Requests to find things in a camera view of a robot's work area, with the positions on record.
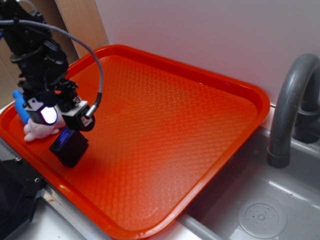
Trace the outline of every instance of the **sink basin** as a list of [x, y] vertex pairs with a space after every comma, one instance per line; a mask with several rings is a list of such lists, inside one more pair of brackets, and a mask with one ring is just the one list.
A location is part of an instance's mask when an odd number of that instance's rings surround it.
[[193, 231], [207, 229], [208, 239], [320, 240], [319, 150], [293, 140], [289, 166], [277, 169], [267, 163], [268, 140], [259, 128], [190, 204]]

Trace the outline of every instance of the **blue handle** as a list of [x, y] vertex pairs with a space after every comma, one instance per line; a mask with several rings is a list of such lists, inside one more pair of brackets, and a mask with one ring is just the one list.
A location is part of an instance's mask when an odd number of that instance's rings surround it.
[[30, 116], [24, 108], [25, 100], [22, 95], [22, 92], [19, 90], [14, 90], [12, 93], [12, 96], [15, 98], [15, 101], [14, 101], [15, 110], [18, 113], [21, 120], [23, 121], [24, 125], [26, 125], [28, 123]]

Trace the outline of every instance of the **stuffed toy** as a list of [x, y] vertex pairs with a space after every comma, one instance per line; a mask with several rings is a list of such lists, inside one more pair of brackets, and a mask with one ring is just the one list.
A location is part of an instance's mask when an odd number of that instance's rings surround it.
[[29, 118], [28, 123], [23, 128], [25, 133], [24, 140], [26, 142], [31, 142], [35, 139], [44, 139], [49, 135], [59, 133], [60, 129], [66, 126], [66, 123], [58, 110], [57, 113], [58, 119], [51, 126], [35, 123]]
[[25, 100], [23, 98], [22, 92], [20, 90], [14, 90], [12, 96], [15, 98], [14, 107], [22, 122], [25, 124], [23, 131], [25, 133], [24, 140], [26, 142], [31, 142], [35, 139], [44, 139], [49, 135], [57, 134], [60, 132], [61, 128], [66, 126], [66, 123], [61, 116], [59, 109], [57, 108], [55, 108], [55, 110], [58, 114], [58, 119], [53, 125], [48, 126], [35, 123], [31, 120], [27, 111], [23, 107]]

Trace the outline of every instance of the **pink plush toy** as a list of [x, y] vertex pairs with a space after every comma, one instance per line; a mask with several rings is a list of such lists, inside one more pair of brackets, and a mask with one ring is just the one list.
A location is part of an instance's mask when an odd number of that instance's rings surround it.
[[29, 118], [28, 123], [23, 128], [23, 131], [26, 134], [24, 140], [26, 142], [31, 142], [35, 139], [44, 139], [49, 135], [59, 133], [60, 128], [65, 127], [66, 123], [58, 110], [57, 113], [58, 119], [51, 126], [35, 123]]

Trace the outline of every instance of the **plastic tray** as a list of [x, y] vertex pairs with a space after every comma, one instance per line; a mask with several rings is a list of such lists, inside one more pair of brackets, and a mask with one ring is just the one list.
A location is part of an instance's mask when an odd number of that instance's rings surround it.
[[[0, 135], [61, 194], [115, 239], [165, 229], [269, 113], [258, 87], [126, 46], [96, 51], [105, 72], [96, 126], [74, 168], [49, 151], [57, 135], [24, 142], [13, 105]], [[99, 71], [89, 55], [69, 68], [93, 103]]]

